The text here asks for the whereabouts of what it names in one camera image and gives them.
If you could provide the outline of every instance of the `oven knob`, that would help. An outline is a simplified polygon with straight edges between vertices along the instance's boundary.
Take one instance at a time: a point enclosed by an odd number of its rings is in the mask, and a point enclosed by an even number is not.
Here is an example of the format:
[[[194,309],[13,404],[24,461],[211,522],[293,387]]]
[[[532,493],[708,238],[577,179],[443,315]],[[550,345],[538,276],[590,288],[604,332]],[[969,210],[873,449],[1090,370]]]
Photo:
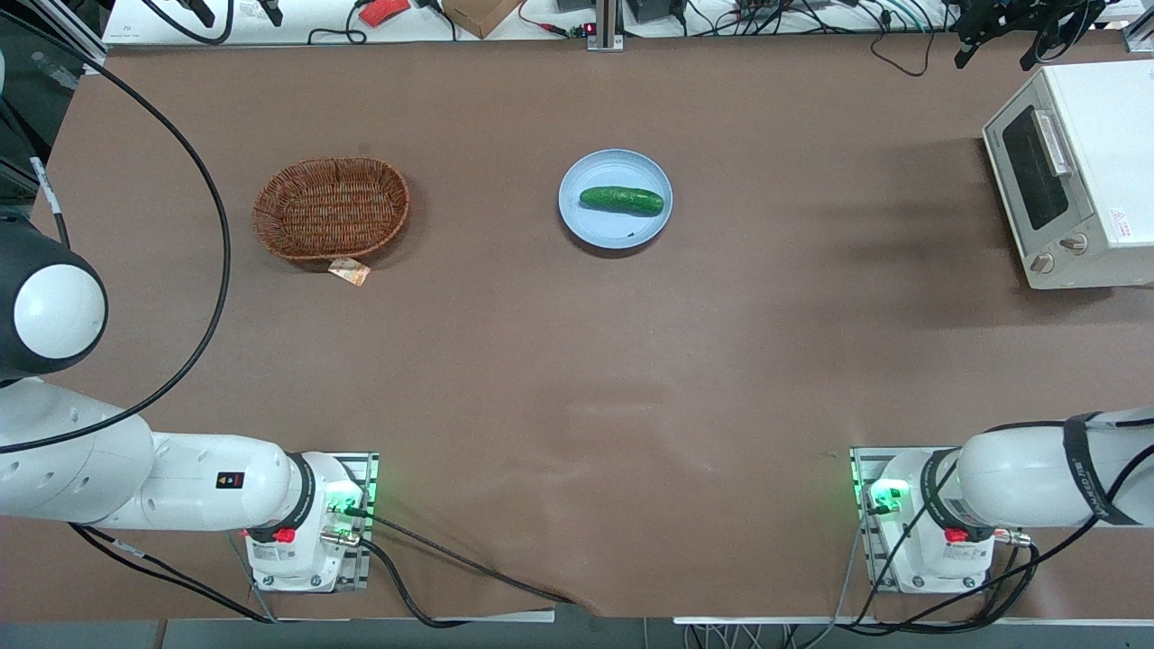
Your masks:
[[[1054,255],[1050,253],[1042,253],[1034,258],[1034,261],[1029,263],[1029,269],[1034,273],[1047,274],[1054,270]]]
[[[1086,246],[1088,244],[1089,244],[1089,241],[1086,239],[1086,236],[1082,234],[1081,232],[1078,232],[1077,234],[1073,234],[1071,237],[1066,237],[1065,239],[1062,239],[1061,241],[1058,241],[1059,246],[1062,246],[1063,248],[1066,248],[1067,251],[1070,251],[1071,253],[1073,253],[1076,255],[1080,255],[1084,252],[1086,252]]]

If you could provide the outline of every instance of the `white toaster oven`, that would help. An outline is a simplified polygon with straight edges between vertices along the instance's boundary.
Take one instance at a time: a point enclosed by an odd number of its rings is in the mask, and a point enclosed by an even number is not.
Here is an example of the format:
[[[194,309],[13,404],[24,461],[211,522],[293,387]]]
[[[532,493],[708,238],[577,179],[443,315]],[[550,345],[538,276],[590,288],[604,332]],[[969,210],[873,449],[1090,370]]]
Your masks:
[[[982,136],[1032,288],[1154,282],[1154,60],[1043,67]]]

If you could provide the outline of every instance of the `oven door handle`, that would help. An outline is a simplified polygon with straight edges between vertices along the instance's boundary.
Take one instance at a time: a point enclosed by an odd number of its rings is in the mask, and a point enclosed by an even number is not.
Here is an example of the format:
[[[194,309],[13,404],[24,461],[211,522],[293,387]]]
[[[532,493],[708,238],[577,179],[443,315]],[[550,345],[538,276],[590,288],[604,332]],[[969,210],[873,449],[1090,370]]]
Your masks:
[[[1037,130],[1037,136],[1046,149],[1046,166],[1050,167],[1050,174],[1063,177],[1073,173],[1073,167],[1070,165],[1070,158],[1066,156],[1065,147],[1062,142],[1062,136],[1058,135],[1058,127],[1055,125],[1050,112],[1035,110],[1029,117],[1034,121],[1034,128]]]

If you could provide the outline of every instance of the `table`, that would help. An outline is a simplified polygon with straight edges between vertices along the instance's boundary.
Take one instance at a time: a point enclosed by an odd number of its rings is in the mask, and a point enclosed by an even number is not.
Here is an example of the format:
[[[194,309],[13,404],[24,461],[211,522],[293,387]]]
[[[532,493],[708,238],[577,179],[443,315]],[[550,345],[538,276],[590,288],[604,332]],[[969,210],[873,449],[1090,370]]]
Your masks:
[[[1152,398],[1154,292],[1032,291],[1011,248],[976,137],[1025,81],[1029,39],[996,40],[961,72],[942,39],[921,80],[868,43],[114,51],[110,67],[203,155],[235,244],[216,341],[147,419],[377,450],[379,512],[598,614],[829,616],[856,521],[849,447],[961,443]],[[885,46],[917,61],[924,44]],[[1116,33],[1091,33],[1069,60],[1122,55]],[[574,245],[556,214],[565,170],[606,147],[653,157],[676,193],[666,231],[619,259]],[[342,155],[389,161],[413,194],[360,288],[271,256],[248,221],[277,170]],[[48,170],[112,300],[100,346],[52,380],[134,403],[207,321],[208,194],[95,77]],[[246,595],[223,535],[123,538]],[[545,604],[392,546],[433,614]],[[1014,614],[1149,619],[1152,550],[1148,531],[1094,531]],[[0,580],[6,621],[225,613],[61,523],[5,521]],[[867,590],[859,565],[850,609]],[[882,599],[887,618],[924,605]],[[376,568],[367,592],[271,605],[402,611]]]

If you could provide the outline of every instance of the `oven door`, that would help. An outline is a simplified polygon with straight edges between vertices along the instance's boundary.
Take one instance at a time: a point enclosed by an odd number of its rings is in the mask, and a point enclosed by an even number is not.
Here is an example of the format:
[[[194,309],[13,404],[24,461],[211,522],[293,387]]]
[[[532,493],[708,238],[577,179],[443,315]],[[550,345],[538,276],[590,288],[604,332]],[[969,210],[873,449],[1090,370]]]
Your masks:
[[[1042,75],[986,127],[1022,258],[1094,215]]]

